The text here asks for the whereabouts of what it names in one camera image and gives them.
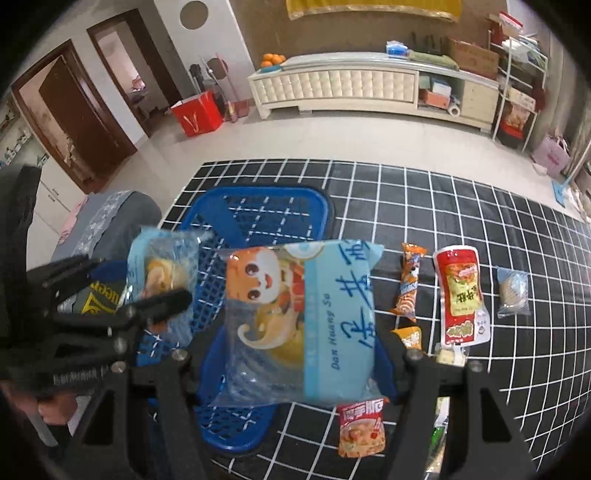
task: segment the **red and white snack package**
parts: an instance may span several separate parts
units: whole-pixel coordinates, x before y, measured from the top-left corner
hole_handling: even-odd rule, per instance
[[[384,399],[368,400],[338,407],[340,419],[339,455],[360,458],[386,447],[382,409]]]
[[[441,344],[477,345],[491,339],[491,316],[480,289],[478,251],[466,245],[433,254],[441,287]]]

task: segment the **toilet paper roll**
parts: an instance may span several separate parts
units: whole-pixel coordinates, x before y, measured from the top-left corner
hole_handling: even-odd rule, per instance
[[[447,113],[449,113],[451,116],[460,116],[460,107],[458,107],[458,105],[454,102],[449,104],[449,107],[447,107]]]

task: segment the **blue plastic basket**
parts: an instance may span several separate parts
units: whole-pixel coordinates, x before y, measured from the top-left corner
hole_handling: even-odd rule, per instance
[[[316,190],[305,187],[218,187],[200,196],[184,215],[180,229],[213,233],[199,255],[191,332],[207,328],[219,313],[225,292],[226,264],[219,248],[245,248],[323,239],[330,205]],[[139,346],[137,365],[148,365],[169,355],[176,345],[146,334]],[[225,373],[223,329],[203,364],[199,395],[204,404],[220,391]],[[276,406],[261,408],[197,407],[197,422],[209,445],[233,454],[255,448],[267,431]]]

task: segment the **brown wall panel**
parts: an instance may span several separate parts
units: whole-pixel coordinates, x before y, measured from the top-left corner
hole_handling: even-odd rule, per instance
[[[458,23],[387,12],[337,12],[289,20],[285,0],[230,0],[255,67],[265,53],[286,57],[327,51],[385,51],[388,40],[410,45],[415,32],[449,35],[486,47],[490,13],[506,10],[505,0],[464,0]]]

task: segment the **blue and clear snack package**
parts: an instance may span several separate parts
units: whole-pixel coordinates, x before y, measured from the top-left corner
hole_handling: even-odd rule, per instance
[[[214,405],[321,405],[381,398],[369,273],[384,247],[319,241],[227,258],[226,381]]]
[[[499,282],[501,306],[498,317],[508,315],[531,315],[529,303],[528,273],[509,268],[496,268],[496,279]]]
[[[144,228],[131,244],[127,258],[127,287],[125,301],[130,303],[186,288],[194,293],[199,266],[199,246],[204,232],[171,232]],[[148,330],[163,339],[188,345],[193,336],[190,321],[193,302],[189,308],[166,322],[148,325]]]

